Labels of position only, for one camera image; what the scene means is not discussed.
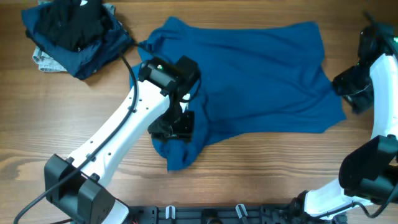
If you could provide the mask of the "teal blue polo shirt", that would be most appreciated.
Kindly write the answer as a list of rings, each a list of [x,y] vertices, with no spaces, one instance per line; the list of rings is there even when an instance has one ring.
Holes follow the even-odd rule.
[[[196,61],[191,142],[153,140],[169,171],[194,163],[203,148],[244,133],[322,133],[344,120],[326,77],[320,29],[301,22],[270,29],[205,29],[176,17],[141,42],[141,59]]]

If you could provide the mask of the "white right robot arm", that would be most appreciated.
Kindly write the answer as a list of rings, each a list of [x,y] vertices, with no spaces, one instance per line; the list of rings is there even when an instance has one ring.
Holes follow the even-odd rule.
[[[359,61],[332,81],[337,95],[360,114],[374,108],[370,140],[349,154],[338,178],[305,192],[307,219],[329,221],[359,207],[369,218],[397,203],[397,36],[389,25],[372,22],[359,36]]]

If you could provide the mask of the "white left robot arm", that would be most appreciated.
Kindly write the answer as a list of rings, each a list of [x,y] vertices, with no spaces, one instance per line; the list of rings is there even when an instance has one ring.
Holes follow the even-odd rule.
[[[140,136],[189,142],[194,112],[189,91],[200,79],[198,64],[183,56],[171,64],[146,60],[132,88],[112,116],[66,159],[54,154],[45,164],[47,200],[74,223],[127,223],[129,207],[106,189],[119,163]]]

